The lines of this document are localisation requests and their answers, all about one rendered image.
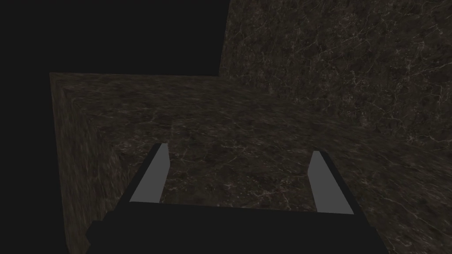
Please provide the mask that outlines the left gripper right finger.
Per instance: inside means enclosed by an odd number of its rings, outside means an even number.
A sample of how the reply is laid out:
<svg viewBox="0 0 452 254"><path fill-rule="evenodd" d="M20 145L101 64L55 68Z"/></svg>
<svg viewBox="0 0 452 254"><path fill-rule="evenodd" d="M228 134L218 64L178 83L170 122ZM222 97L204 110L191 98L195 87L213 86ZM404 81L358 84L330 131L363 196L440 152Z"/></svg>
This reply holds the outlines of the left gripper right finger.
<svg viewBox="0 0 452 254"><path fill-rule="evenodd" d="M350 189L324 151L313 151L307 171L317 212L362 215Z"/></svg>

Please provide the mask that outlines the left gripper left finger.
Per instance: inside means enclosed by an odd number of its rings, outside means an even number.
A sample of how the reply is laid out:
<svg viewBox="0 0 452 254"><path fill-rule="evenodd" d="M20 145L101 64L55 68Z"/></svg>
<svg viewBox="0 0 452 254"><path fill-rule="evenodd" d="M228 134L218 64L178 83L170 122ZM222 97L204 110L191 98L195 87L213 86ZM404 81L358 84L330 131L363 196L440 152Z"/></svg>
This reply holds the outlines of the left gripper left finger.
<svg viewBox="0 0 452 254"><path fill-rule="evenodd" d="M159 203L169 168L168 144L154 144L118 203Z"/></svg>

